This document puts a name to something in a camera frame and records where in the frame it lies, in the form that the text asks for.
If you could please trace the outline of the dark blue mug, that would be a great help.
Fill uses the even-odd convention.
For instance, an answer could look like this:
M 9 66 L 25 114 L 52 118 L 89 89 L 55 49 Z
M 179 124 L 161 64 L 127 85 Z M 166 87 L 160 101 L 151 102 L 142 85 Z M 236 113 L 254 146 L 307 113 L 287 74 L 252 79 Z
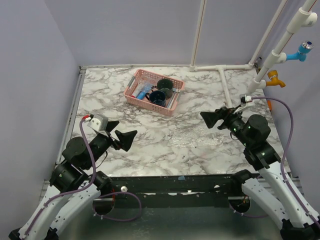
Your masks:
M 151 93 L 147 93 L 145 97 L 150 103 L 152 103 L 154 105 L 157 105 L 157 106 L 160 106 L 160 107 L 165 107 L 166 106 L 165 93 L 160 91 L 160 90 L 156 90 L 156 91 L 153 91 Z

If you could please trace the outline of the pink plastic basket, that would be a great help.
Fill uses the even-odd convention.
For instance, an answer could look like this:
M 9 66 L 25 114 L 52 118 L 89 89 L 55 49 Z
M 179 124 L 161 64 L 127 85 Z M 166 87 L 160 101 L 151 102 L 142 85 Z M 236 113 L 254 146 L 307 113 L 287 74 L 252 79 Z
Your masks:
M 132 105 L 171 117 L 184 88 L 182 80 L 138 69 L 127 85 L 124 96 Z

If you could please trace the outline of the dark green mug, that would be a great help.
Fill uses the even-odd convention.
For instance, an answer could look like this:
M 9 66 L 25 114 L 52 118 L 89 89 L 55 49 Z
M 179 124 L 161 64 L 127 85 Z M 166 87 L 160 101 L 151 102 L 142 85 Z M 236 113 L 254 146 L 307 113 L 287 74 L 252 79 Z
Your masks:
M 168 78 L 162 78 L 157 82 L 157 89 L 164 92 L 165 98 L 169 99 L 173 95 L 174 83 Z

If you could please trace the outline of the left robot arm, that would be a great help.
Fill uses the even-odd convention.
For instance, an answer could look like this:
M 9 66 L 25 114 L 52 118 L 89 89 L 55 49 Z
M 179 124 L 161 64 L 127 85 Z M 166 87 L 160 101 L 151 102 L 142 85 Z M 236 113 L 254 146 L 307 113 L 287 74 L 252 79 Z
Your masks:
M 11 240 L 57 240 L 67 224 L 95 199 L 111 200 L 114 207 L 117 195 L 110 177 L 97 170 L 96 162 L 108 148 L 129 151 L 137 131 L 122 133 L 115 130 L 119 121 L 109 121 L 99 115 L 86 115 L 79 122 L 80 137 L 74 137 L 62 152 L 64 160 L 49 179 L 47 190 L 27 223 L 12 230 Z

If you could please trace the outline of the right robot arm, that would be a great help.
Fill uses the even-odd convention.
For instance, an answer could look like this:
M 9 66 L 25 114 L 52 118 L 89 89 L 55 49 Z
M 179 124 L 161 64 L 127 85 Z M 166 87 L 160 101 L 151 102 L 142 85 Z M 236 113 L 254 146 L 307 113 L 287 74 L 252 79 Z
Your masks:
M 228 129 L 243 145 L 243 154 L 248 163 L 269 184 L 273 193 L 266 190 L 248 170 L 235 173 L 230 191 L 236 195 L 249 196 L 273 220 L 284 240 L 318 240 L 320 238 L 320 215 L 303 197 L 281 159 L 268 143 L 271 132 L 266 118 L 251 115 L 243 121 L 235 108 L 222 107 L 214 112 L 200 112 L 206 126 L 211 129 L 221 120 L 219 130 Z

